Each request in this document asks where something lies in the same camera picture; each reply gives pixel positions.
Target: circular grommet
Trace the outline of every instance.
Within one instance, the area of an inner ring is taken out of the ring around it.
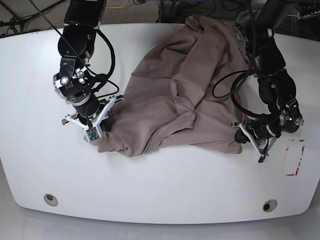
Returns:
[[[270,213],[270,212],[272,212],[273,210],[275,210],[275,208],[277,207],[277,205],[278,205],[277,200],[272,199],[272,200],[267,201],[265,204],[263,204],[262,210],[263,210],[264,212],[266,212],[266,213]]]
[[[55,207],[58,205],[58,200],[55,196],[51,195],[51,194],[46,194],[44,195],[44,201],[50,205],[51,207]]]

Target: black cable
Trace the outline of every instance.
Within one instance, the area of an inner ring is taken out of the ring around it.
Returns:
[[[279,117],[280,117],[280,115],[281,115],[281,110],[279,110],[279,112],[278,112],[278,114],[273,118],[273,119],[271,119],[270,121],[267,121],[267,122],[265,122],[264,124],[262,124],[261,126],[260,126],[260,128],[262,129],[263,127],[266,127],[266,126],[268,126],[268,125],[270,125],[270,124],[273,124],[276,120],[278,120],[279,119]]]
[[[301,11],[299,8],[297,8],[296,6],[294,6],[295,9],[297,9],[299,12]]]
[[[188,7],[193,8],[193,7],[198,6],[201,3],[201,1],[197,1],[195,5],[192,5],[192,4],[190,4],[190,3],[186,2],[186,1],[182,1],[182,3],[185,4]]]
[[[105,94],[105,95],[97,96],[96,97],[97,99],[101,99],[101,98],[105,98],[105,97],[108,97],[108,96],[111,96],[111,95],[115,95],[115,94],[117,94],[119,92],[120,89],[115,83],[113,83],[112,81],[108,81],[108,82],[116,87],[116,91],[113,92],[113,93],[108,93],[108,94]]]
[[[10,26],[8,26],[6,33],[4,35],[8,35],[9,30],[10,30]]]
[[[32,4],[32,6],[38,11],[38,13],[50,24],[50,26],[60,35],[60,37],[65,41],[65,43],[69,46],[69,48],[74,52],[74,54],[76,55],[76,57],[79,59],[79,61],[83,64],[83,66],[86,67],[86,69],[88,70],[89,73],[93,74],[95,77],[97,77],[98,79],[104,81],[107,81],[108,83],[111,83],[112,85],[116,86],[117,91],[111,94],[116,94],[119,91],[119,87],[113,83],[112,81],[110,81],[108,78],[107,79],[103,79],[102,77],[99,77],[98,74],[96,74],[94,71],[92,71],[89,66],[82,60],[82,58],[78,55],[78,53],[75,51],[75,49],[70,45],[70,43],[65,39],[65,37],[57,30],[57,28],[46,18],[45,15],[43,15],[43,13],[39,10],[39,8],[34,4],[34,2],[32,0],[29,0],[29,2]],[[107,76],[109,74],[113,73],[112,70],[112,64],[111,64],[111,68],[109,73],[107,74]]]
[[[267,153],[268,152],[268,147],[269,147],[269,138],[266,139],[266,145],[263,149],[263,153]]]
[[[235,79],[235,80],[233,81],[233,83],[232,83],[232,87],[231,87],[232,90],[237,87],[238,82],[240,82],[240,80],[243,79],[243,77],[244,77],[245,74],[246,74],[246,73],[242,73],[241,75],[239,75],[239,76],[236,77],[236,79]],[[231,100],[232,100],[233,105],[234,105],[240,112],[244,113],[245,115],[248,115],[248,116],[250,116],[250,117],[252,117],[252,118],[255,118],[255,119],[265,119],[266,116],[267,116],[267,115],[264,114],[264,113],[262,113],[262,114],[257,114],[257,113],[254,113],[254,112],[252,112],[252,111],[249,111],[249,110],[243,108],[243,107],[237,102],[237,100],[236,100],[236,98],[235,98],[235,94],[232,94],[232,95],[231,95]]]
[[[88,117],[88,109],[89,109],[89,106],[90,106],[91,103],[92,103],[92,101],[88,103],[88,105],[86,106],[86,110],[85,110],[86,124],[88,125],[89,129],[91,129],[93,127],[92,123],[91,123],[91,121],[89,120],[89,117]]]
[[[106,75],[106,78],[109,79],[111,77],[111,75],[114,73],[115,71],[115,67],[116,67],[116,54],[115,54],[115,50],[114,47],[112,46],[111,42],[109,41],[109,39],[102,33],[102,31],[100,29],[98,29],[96,31],[96,33],[104,40],[104,42],[108,45],[109,49],[110,49],[110,54],[111,54],[111,67],[109,72]]]
[[[212,0],[213,1],[213,4],[214,4],[214,9],[212,10],[212,12],[208,15],[205,15],[206,17],[209,17],[210,15],[214,14],[215,10],[216,10],[216,2],[215,0]]]
[[[256,26],[255,26],[255,21],[254,21],[254,14],[252,11],[252,8],[250,6],[250,0],[246,0],[246,7],[248,9],[249,15],[250,15],[250,22],[251,22],[251,28],[252,28],[252,38],[253,38],[253,49],[252,49],[252,55],[251,58],[254,59],[256,57],[256,50],[257,50],[257,33],[256,33]],[[245,81],[247,80],[247,78],[252,75],[253,73],[253,67],[252,65],[249,67],[249,69],[246,71],[243,80],[234,88],[231,89],[230,92],[228,92],[225,95],[222,96],[216,96],[215,95],[215,89],[217,87],[218,84],[215,84],[212,88],[212,96],[215,99],[224,99],[224,98],[229,98],[231,95],[235,94],[240,88],[241,86],[245,83]]]
[[[226,2],[230,2],[230,3],[234,3],[234,4],[243,4],[243,2],[240,2],[240,1],[234,1],[234,0],[225,0]]]
[[[52,10],[53,8],[55,8],[56,6],[58,6],[59,4],[66,2],[67,0],[59,0],[57,2],[55,2],[54,4],[51,4],[50,6],[44,8],[41,10],[42,13],[46,12],[47,10]],[[30,14],[27,16],[23,16],[23,17],[19,17],[19,18],[12,18],[9,22],[0,22],[0,25],[2,27],[5,26],[15,26],[15,25],[20,25],[20,32],[23,32],[23,28],[25,26],[25,24],[30,23],[30,21],[36,19],[37,17],[40,17],[41,15],[37,12],[35,14]]]
[[[157,19],[157,20],[155,20],[155,23],[156,23],[156,24],[157,24],[157,23],[159,23],[159,22],[161,21],[160,10],[158,10],[158,14],[159,14],[159,17],[158,17],[158,19]]]
[[[50,13],[50,12],[52,11],[52,9],[54,9],[54,8],[55,8],[55,6],[53,6],[52,8],[50,8],[50,9],[48,9],[48,10],[46,10],[47,12],[46,12],[46,13],[43,12],[43,14],[45,15],[45,14]],[[25,27],[24,32],[27,32],[29,24],[30,24],[33,20],[35,20],[35,19],[37,19],[37,18],[39,18],[39,17],[41,17],[41,15],[38,15],[38,16],[33,17],[32,19],[30,19],[30,20],[28,21],[28,23],[26,24],[26,27]]]
[[[135,1],[135,0],[133,0],[133,4],[134,4],[134,5],[140,5],[140,4],[141,4],[141,2],[140,2],[140,3],[136,3],[136,1]]]
[[[230,3],[238,4],[238,6],[237,6],[236,8],[234,8],[234,9],[229,9],[229,8],[227,8],[227,6],[225,5],[225,1],[226,1],[226,0],[221,0],[221,6],[222,6],[222,8],[223,8],[224,10],[226,10],[226,11],[228,11],[228,12],[233,12],[233,11],[236,11],[236,10],[238,10],[238,9],[240,8],[240,4],[239,4],[239,3],[233,2],[233,1],[229,0],[228,2],[230,2]]]
[[[222,81],[224,81],[226,78],[231,77],[232,75],[242,74],[242,73],[245,73],[245,72],[247,72],[247,71],[248,71],[248,70],[235,71],[235,72],[232,72],[232,73],[224,76],[223,78],[221,78],[219,81],[217,81],[217,82],[213,85],[213,88],[212,88],[212,96],[213,96],[214,98],[217,98],[217,97],[215,96],[214,91],[215,91],[216,87],[217,87]]]

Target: wire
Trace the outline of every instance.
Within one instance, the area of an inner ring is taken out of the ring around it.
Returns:
[[[116,87],[116,91],[112,92],[112,93],[105,94],[105,95],[97,96],[96,97],[97,99],[101,99],[101,98],[105,98],[105,97],[108,97],[108,96],[112,96],[112,95],[115,95],[115,94],[117,94],[119,92],[120,89],[114,82],[112,82],[112,81],[108,81],[108,82]]]
[[[239,76],[236,77],[236,79],[235,79],[235,80],[233,81],[233,83],[232,83],[232,87],[231,87],[232,90],[236,88],[238,82],[240,82],[240,80],[243,79],[243,77],[244,77],[245,74],[246,74],[246,73],[242,73],[241,75],[239,75]],[[237,102],[237,100],[236,100],[236,98],[235,98],[235,94],[232,94],[232,95],[231,95],[231,100],[232,100],[233,105],[234,105],[238,110],[240,110],[242,113],[244,113],[245,115],[248,115],[248,116],[250,116],[250,117],[252,117],[252,118],[255,118],[255,119],[266,118],[266,114],[264,114],[264,113],[262,113],[262,114],[257,114],[257,113],[254,113],[254,112],[252,112],[252,111],[249,111],[249,110],[243,108],[243,107]]]
[[[297,8],[296,6],[294,6],[295,9],[297,9],[299,12],[301,11],[299,8]]]
[[[213,88],[212,88],[212,96],[213,96],[214,98],[217,98],[217,96],[215,95],[215,89],[216,89],[216,87],[217,87],[222,81],[224,81],[226,78],[231,77],[232,75],[245,73],[245,72],[247,72],[247,71],[248,71],[248,70],[235,71],[235,72],[232,72],[232,73],[224,76],[223,78],[221,78],[219,81],[217,81],[217,82],[213,85]]]
[[[67,0],[59,0],[59,1],[55,2],[54,4],[42,9],[41,12],[44,13],[44,12],[46,12],[48,10],[51,11],[53,8],[55,8],[56,6],[62,4],[65,1],[67,1]],[[19,17],[19,18],[14,18],[13,17],[9,22],[3,22],[3,24],[6,24],[7,26],[20,25],[20,32],[22,33],[24,25],[29,23],[29,21],[32,21],[32,20],[36,19],[37,17],[40,17],[38,12],[35,13],[35,14],[30,14],[30,15],[27,15],[27,16]]]
[[[155,20],[155,23],[156,23],[156,24],[157,24],[157,23],[159,23],[159,22],[161,21],[160,10],[158,11],[158,13],[159,13],[159,17],[157,18],[157,20]]]
[[[89,120],[89,117],[88,117],[88,109],[89,109],[89,106],[90,104],[92,103],[92,101],[90,101],[88,103],[88,105],[86,106],[86,110],[85,110],[85,119],[86,119],[86,124],[88,125],[88,127],[91,129],[93,126],[92,126],[92,123],[91,121]]]
[[[222,6],[222,8],[223,8],[224,10],[226,10],[226,11],[228,11],[228,12],[233,12],[233,11],[236,11],[236,10],[238,10],[238,9],[240,8],[240,3],[233,2],[233,1],[229,0],[228,2],[230,2],[230,3],[238,4],[238,6],[237,6],[236,8],[234,8],[234,9],[229,9],[229,8],[226,7],[225,1],[226,1],[226,0],[221,0],[221,6]]]
[[[55,6],[53,6],[53,7],[50,8],[50,9],[48,9],[47,12],[43,12],[43,14],[45,15],[45,14],[50,13],[50,12],[52,11],[52,9],[54,9],[54,8],[55,8]],[[38,15],[38,16],[36,16],[35,18],[30,19],[30,20],[28,21],[28,23],[26,24],[26,27],[25,27],[25,30],[24,30],[24,31],[27,32],[29,24],[30,24],[33,20],[35,20],[35,19],[37,19],[37,18],[39,18],[39,17],[41,17],[41,15]]]
[[[79,61],[83,64],[83,66],[86,67],[86,69],[88,70],[89,73],[93,74],[95,77],[97,77],[98,79],[102,80],[102,81],[107,81],[108,83],[111,83],[112,85],[116,86],[117,91],[114,93],[110,93],[110,94],[116,94],[119,92],[119,87],[113,83],[112,81],[109,80],[109,77],[112,75],[114,68],[112,68],[112,64],[111,64],[111,68],[109,73],[107,74],[107,78],[104,79],[100,76],[98,76],[98,74],[96,74],[94,71],[92,71],[89,66],[82,60],[82,58],[78,55],[78,53],[75,51],[75,49],[70,45],[70,43],[65,39],[65,37],[57,30],[57,28],[46,18],[45,15],[43,15],[43,13],[39,10],[39,8],[35,5],[35,3],[32,0],[29,0],[29,2],[32,4],[32,6],[39,12],[39,14],[51,25],[51,27],[60,35],[60,37],[65,41],[65,43],[69,46],[69,48],[74,52],[74,54],[76,55],[76,57],[79,59]]]
[[[265,147],[263,149],[263,153],[264,154],[268,152],[268,147],[269,147],[269,138],[266,139],[266,145],[265,145]]]
[[[106,6],[105,9],[123,9],[124,7],[126,7],[128,5],[129,2],[130,2],[130,0],[127,0],[126,3],[122,6]]]
[[[186,2],[186,1],[182,1],[182,2],[183,2],[183,4],[185,4],[185,5],[187,5],[188,7],[191,7],[191,8],[196,7],[201,3],[201,1],[197,1],[195,5],[192,5],[192,4],[190,4],[190,3]]]
[[[251,28],[252,28],[252,38],[253,38],[253,48],[252,48],[251,58],[254,59],[256,57],[256,50],[257,50],[257,33],[256,33],[256,26],[255,26],[255,21],[254,21],[254,14],[253,14],[252,8],[250,6],[250,0],[246,0],[246,7],[247,7],[249,15],[250,15],[250,22],[251,22]],[[234,95],[241,88],[241,86],[245,83],[247,78],[250,75],[252,75],[252,73],[253,73],[253,66],[251,65],[249,67],[249,69],[246,71],[242,81],[234,89],[231,89],[229,93],[222,95],[222,96],[215,95],[215,89],[218,85],[218,84],[215,84],[212,88],[212,96],[215,99],[229,98],[230,96]]]
[[[234,1],[234,0],[225,0],[226,2],[230,2],[230,3],[234,3],[234,4],[243,4],[243,2],[240,2],[240,1]]]
[[[8,28],[7,28],[7,30],[6,30],[4,35],[8,35],[9,30],[10,30],[10,26],[8,26]]]
[[[141,5],[141,2],[140,2],[140,3],[136,3],[136,1],[133,0],[133,4],[134,4],[134,5]]]
[[[212,10],[212,12],[208,15],[205,15],[206,17],[209,17],[210,15],[214,14],[215,10],[216,10],[216,2],[215,0],[212,0],[213,1],[213,4],[214,4],[214,9]]]

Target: brown cloth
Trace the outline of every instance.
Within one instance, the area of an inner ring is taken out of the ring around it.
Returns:
[[[241,153],[231,123],[242,122],[243,114],[230,98],[212,96],[219,79],[248,69],[234,30],[233,22],[190,16],[181,30],[147,53],[131,75],[125,101],[111,108],[111,131],[93,142],[98,151],[134,157],[165,146],[195,145]],[[236,77],[223,81],[215,94],[228,93]],[[243,92],[235,97],[246,107]]]

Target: metal screw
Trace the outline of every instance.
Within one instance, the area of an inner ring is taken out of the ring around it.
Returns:
[[[66,77],[66,76],[63,76],[62,78],[61,78],[61,83],[62,84],[67,84],[68,83],[68,77]]]
[[[84,73],[82,71],[79,71],[76,75],[78,78],[81,78],[84,75]]]

